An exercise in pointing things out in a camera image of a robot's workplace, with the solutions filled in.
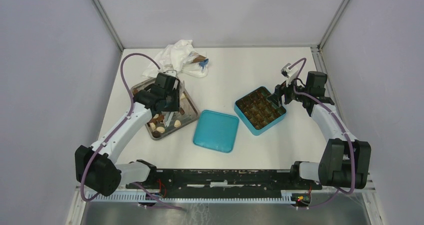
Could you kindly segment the teal chocolate box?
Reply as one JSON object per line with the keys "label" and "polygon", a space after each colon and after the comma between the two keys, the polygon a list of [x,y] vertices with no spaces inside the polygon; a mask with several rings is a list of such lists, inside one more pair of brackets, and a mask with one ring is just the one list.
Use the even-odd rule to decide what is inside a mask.
{"label": "teal chocolate box", "polygon": [[266,87],[260,86],[234,103],[235,113],[254,136],[278,124],[287,113],[283,106],[268,100],[270,95]]}

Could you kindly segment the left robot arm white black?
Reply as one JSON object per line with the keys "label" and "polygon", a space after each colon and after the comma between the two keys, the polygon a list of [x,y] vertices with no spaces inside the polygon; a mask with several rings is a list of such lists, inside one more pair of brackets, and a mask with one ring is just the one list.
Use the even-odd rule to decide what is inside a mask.
{"label": "left robot arm white black", "polygon": [[158,73],[154,83],[130,93],[129,110],[104,136],[75,151],[76,179],[82,196],[85,187],[107,197],[119,186],[133,182],[139,182],[145,189],[156,185],[157,175],[146,162],[117,164],[117,160],[136,133],[155,115],[179,111],[180,87],[176,71]]}

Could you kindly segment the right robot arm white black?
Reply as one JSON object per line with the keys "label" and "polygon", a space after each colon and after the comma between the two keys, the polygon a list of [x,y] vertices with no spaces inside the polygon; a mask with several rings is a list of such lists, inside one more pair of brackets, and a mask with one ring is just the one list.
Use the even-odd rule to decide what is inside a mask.
{"label": "right robot arm white black", "polygon": [[282,74],[287,80],[276,85],[268,100],[278,106],[300,102],[326,140],[320,162],[297,161],[293,164],[289,184],[302,189],[311,180],[335,187],[344,194],[363,189],[368,181],[372,149],[368,142],[360,141],[346,128],[334,101],[325,95],[328,76],[310,71],[305,85],[298,85],[296,71],[283,70]]}

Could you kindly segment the stainless steel tray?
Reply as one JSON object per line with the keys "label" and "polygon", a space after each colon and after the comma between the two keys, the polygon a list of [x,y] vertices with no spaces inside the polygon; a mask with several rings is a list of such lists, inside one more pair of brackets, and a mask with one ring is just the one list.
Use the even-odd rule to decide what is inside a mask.
{"label": "stainless steel tray", "polygon": [[[165,127],[164,116],[167,112],[157,110],[156,104],[159,102],[157,88],[171,87],[175,83],[180,83],[180,109],[174,113],[170,125]],[[161,140],[177,132],[190,123],[195,122],[200,116],[200,112],[192,98],[186,89],[183,88],[183,83],[177,77],[167,75],[163,72],[159,73],[156,78],[150,78],[134,85],[129,89],[129,92],[135,104],[143,105],[151,113],[151,119],[145,126],[150,138],[154,141]],[[181,121],[180,127],[174,127],[175,120]]]}

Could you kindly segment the metal serving tongs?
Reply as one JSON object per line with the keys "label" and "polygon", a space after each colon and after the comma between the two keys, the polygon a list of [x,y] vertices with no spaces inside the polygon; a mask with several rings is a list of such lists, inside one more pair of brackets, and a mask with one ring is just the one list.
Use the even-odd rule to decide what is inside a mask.
{"label": "metal serving tongs", "polygon": [[172,121],[172,119],[173,119],[174,114],[175,114],[175,111],[170,111],[170,112],[167,112],[167,113],[164,115],[163,123],[164,123],[164,126],[165,126],[166,128],[170,125],[170,123],[171,123],[171,121]]}

